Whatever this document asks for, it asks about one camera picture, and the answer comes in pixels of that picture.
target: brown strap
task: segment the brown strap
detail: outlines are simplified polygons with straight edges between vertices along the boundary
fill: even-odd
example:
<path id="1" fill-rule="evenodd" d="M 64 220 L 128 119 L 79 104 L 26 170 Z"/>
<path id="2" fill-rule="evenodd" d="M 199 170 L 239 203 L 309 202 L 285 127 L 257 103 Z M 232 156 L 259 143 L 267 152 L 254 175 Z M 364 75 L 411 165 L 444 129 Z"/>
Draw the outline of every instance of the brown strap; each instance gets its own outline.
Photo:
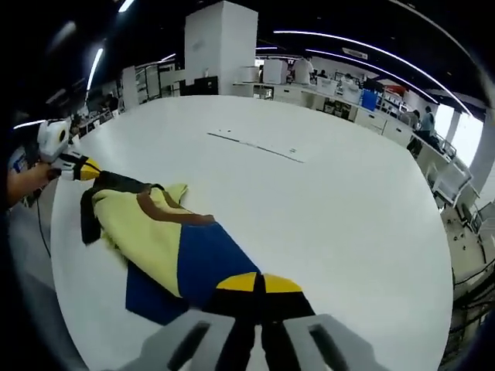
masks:
<path id="1" fill-rule="evenodd" d="M 167 191 L 162 191 L 165 196 L 165 201 L 173 209 L 184 209 L 176 203 Z M 165 210 L 160 209 L 155 205 L 152 198 L 149 196 L 149 192 L 138 193 L 136 196 L 138 205 L 144 214 L 151 219 L 158 222 L 173 222 L 179 224 L 195 224 L 195 225 L 207 225 L 215 222 L 213 215 L 199 215 L 199 214 L 172 214 L 167 213 Z"/>

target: white pillar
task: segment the white pillar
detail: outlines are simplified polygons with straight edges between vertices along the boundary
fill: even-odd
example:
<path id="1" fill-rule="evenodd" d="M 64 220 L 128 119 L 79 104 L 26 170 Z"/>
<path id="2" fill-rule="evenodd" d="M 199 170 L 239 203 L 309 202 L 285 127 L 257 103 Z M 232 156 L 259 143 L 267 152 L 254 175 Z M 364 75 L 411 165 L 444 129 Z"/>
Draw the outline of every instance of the white pillar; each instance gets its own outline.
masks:
<path id="1" fill-rule="evenodd" d="M 447 135 L 445 136 L 445 140 L 448 143 L 452 143 L 454 139 L 454 135 L 456 135 L 457 125 L 459 125 L 459 120 L 461 118 L 460 111 L 454 111 L 452 115 L 452 120 L 450 121 L 449 131 L 447 131 Z"/>
<path id="2" fill-rule="evenodd" d="M 122 96 L 126 111 L 139 105 L 138 88 L 136 86 L 136 69 L 134 66 L 122 70 Z"/>
<path id="3" fill-rule="evenodd" d="M 258 14 L 231 2 L 218 2 L 186 17 L 186 84 L 217 76 L 219 94 L 239 95 L 232 84 L 239 67 L 253 66 Z"/>
<path id="4" fill-rule="evenodd" d="M 486 110 L 480 144 L 469 167 L 473 174 L 472 184 L 480 192 L 480 203 L 491 201 L 495 196 L 495 111 Z"/>

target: window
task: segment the window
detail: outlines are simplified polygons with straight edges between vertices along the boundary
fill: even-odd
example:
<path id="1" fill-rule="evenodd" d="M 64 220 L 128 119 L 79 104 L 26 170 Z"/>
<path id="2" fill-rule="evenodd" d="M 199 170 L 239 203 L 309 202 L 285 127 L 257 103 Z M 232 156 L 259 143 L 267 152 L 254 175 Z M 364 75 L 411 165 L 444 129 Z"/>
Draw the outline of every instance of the window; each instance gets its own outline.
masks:
<path id="1" fill-rule="evenodd" d="M 477 120 L 474 116 L 461 114 L 452 145 L 457 150 L 457 156 L 466 166 L 471 166 L 471 162 L 473 162 L 474 155 L 480 144 L 482 130 L 482 121 Z"/>
<path id="2" fill-rule="evenodd" d="M 444 104 L 440 104 L 439 109 L 436 111 L 435 131 L 444 139 L 449 132 L 453 115 L 454 109 L 452 107 L 445 106 Z"/>

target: ceiling light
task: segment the ceiling light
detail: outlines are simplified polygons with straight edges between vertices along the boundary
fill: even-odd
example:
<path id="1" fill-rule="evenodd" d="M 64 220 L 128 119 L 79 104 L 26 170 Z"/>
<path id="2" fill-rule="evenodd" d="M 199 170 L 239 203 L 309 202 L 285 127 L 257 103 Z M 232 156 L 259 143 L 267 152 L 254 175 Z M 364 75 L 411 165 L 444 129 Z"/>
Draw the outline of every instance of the ceiling light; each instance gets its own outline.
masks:
<path id="1" fill-rule="evenodd" d="M 397 75 L 394 75 L 393 73 L 390 73 L 386 70 L 384 70 L 383 68 L 380 68 L 380 67 L 376 67 L 372 64 L 369 64 L 369 63 L 366 63 L 366 62 L 363 62 L 361 60 L 355 60 L 354 58 L 349 58 L 348 56 L 341 56 L 340 54 L 335 54 L 335 53 L 328 53 L 328 52 L 322 52 L 321 50 L 313 50 L 313 49 L 306 49 L 306 52 L 311 52 L 311 53 L 319 53 L 319 54 L 325 54 L 327 56 L 338 56 L 339 58 L 344 58 L 345 60 L 352 60 L 353 62 L 356 62 L 356 63 L 361 63 L 365 66 L 369 66 L 369 67 L 373 67 L 374 69 L 376 70 L 379 70 L 383 73 L 386 73 L 392 77 L 395 77 L 397 80 L 400 80 L 402 81 L 403 83 L 406 83 L 407 85 L 409 85 L 410 87 L 413 87 L 415 88 L 417 91 L 419 91 L 420 93 L 424 94 L 426 97 L 428 97 L 429 99 L 433 100 L 436 104 L 438 104 L 439 102 L 434 98 L 432 97 L 431 95 L 429 95 L 428 93 L 424 92 L 423 90 L 419 89 L 418 87 L 416 87 L 415 85 L 413 85 L 412 83 L 409 83 L 408 81 L 404 80 L 403 78 L 397 76 Z"/>
<path id="2" fill-rule="evenodd" d="M 16 125 L 13 130 L 15 129 L 19 129 L 19 128 L 24 128 L 25 126 L 31 126 L 31 125 L 36 125 L 36 124 L 41 124 L 42 122 L 44 122 L 45 120 L 38 120 L 38 121 L 31 121 L 31 122 L 26 122 L 24 124 L 19 124 L 19 125 Z"/>
<path id="3" fill-rule="evenodd" d="M 169 59 L 173 58 L 174 56 L 176 56 L 175 53 L 170 54 L 169 56 L 166 56 L 165 58 L 163 58 L 162 60 L 160 60 L 160 62 L 165 62 L 166 60 L 169 60 Z"/>
<path id="4" fill-rule="evenodd" d="M 120 7 L 120 9 L 118 10 L 119 13 L 123 13 L 125 12 L 127 9 L 129 9 L 129 6 L 131 6 L 131 4 L 134 2 L 134 0 L 125 0 L 124 1 L 124 4 L 122 4 L 122 6 Z"/>
<path id="5" fill-rule="evenodd" d="M 91 67 L 90 78 L 87 81 L 87 88 L 86 88 L 87 91 L 89 91 L 91 88 L 91 83 L 93 82 L 94 71 L 96 71 L 96 66 L 98 65 L 98 62 L 100 61 L 101 54 L 103 54 L 103 49 L 98 49 L 96 56 L 94 57 L 93 66 Z"/>
<path id="6" fill-rule="evenodd" d="M 456 97 L 456 95 L 452 91 L 450 91 L 445 86 L 443 86 L 442 83 L 440 83 L 439 81 L 437 81 L 434 77 L 430 76 L 425 71 L 421 70 L 419 67 L 417 67 L 414 64 L 408 62 L 407 60 L 403 60 L 400 56 L 396 56 L 396 55 L 394 55 L 394 54 L 392 54 L 392 53 L 390 53 L 390 52 L 388 52 L 386 50 L 377 48 L 376 46 L 372 46 L 370 44 L 362 43 L 361 41 L 357 41 L 357 40 L 353 40 L 353 39 L 348 39 L 347 37 L 336 36 L 336 35 L 329 35 L 329 34 L 325 34 L 325 33 L 308 32 L 308 31 L 274 31 L 273 33 L 290 33 L 290 34 L 296 34 L 296 35 L 312 35 L 312 36 L 329 37 L 331 39 L 343 40 L 343 41 L 347 41 L 349 43 L 355 43 L 357 45 L 366 46 L 366 47 L 371 48 L 373 50 L 377 50 L 378 52 L 381 52 L 383 54 L 386 54 L 388 56 L 391 56 L 392 58 L 395 58 L 396 60 L 400 60 L 402 63 L 407 64 L 408 66 L 410 66 L 410 67 L 414 68 L 415 70 L 417 70 L 419 73 L 423 74 L 423 76 L 428 77 L 431 81 L 433 81 L 439 87 L 441 87 L 448 95 L 450 95 L 450 97 L 452 97 L 457 103 L 459 103 L 460 106 L 462 108 L 464 108 L 464 110 L 468 114 L 473 115 L 471 113 L 471 111 L 468 109 L 468 107 L 466 107 L 466 105 L 458 97 Z"/>
<path id="7" fill-rule="evenodd" d="M 296 58 L 294 56 L 256 56 L 257 59 L 273 59 L 273 60 L 298 60 L 299 58 Z"/>

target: round white table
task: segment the round white table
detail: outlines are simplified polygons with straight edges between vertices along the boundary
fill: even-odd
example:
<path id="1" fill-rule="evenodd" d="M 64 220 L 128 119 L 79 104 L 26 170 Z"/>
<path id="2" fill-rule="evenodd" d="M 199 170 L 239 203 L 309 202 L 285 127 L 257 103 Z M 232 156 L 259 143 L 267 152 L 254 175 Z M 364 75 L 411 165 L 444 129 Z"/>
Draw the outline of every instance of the round white table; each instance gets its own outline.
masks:
<path id="1" fill-rule="evenodd" d="M 290 104 L 181 97 L 122 114 L 80 145 L 102 169 L 187 183 L 186 208 L 215 215 L 263 272 L 297 282 L 317 314 L 371 344 L 385 368 L 437 370 L 452 310 L 449 248 L 419 167 L 394 142 Z M 59 181 L 51 246 L 63 317 L 99 371 L 138 357 L 160 326 L 125 309 L 116 253 L 81 240 L 91 184 Z"/>

